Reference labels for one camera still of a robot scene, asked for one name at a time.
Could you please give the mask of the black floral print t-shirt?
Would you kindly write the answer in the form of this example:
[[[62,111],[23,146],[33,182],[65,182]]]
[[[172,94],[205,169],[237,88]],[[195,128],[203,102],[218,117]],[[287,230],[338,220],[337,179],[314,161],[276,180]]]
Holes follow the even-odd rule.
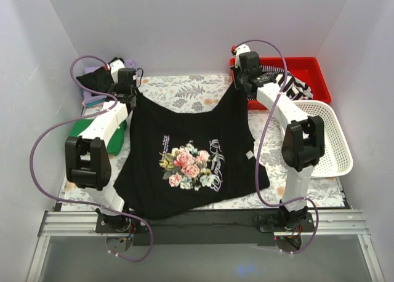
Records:
[[[138,93],[129,133],[114,186],[140,217],[165,219],[270,185],[254,156],[246,93],[234,85],[204,113],[177,113]]]

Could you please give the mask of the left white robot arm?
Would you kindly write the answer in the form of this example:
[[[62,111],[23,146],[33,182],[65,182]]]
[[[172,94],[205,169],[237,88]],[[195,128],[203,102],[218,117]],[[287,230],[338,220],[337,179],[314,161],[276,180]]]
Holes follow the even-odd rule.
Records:
[[[116,81],[109,93],[118,101],[105,102],[103,113],[96,116],[86,130],[66,139],[65,164],[69,182],[90,194],[100,207],[117,211],[110,217],[110,225],[116,232],[123,233],[130,228],[131,218],[122,212],[124,200],[117,194],[111,180],[107,146],[135,107],[137,70],[117,68],[111,73],[116,75]]]

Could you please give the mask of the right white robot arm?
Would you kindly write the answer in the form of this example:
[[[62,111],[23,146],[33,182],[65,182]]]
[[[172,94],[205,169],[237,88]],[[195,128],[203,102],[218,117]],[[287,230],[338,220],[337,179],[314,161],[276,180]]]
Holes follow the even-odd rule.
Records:
[[[287,165],[284,195],[277,204],[278,222],[286,231],[296,229],[307,216],[307,191],[315,166],[324,155],[324,122],[302,111],[284,92],[286,77],[265,76],[258,53],[247,45],[234,49],[231,70],[237,88],[253,96],[284,129],[281,154]]]

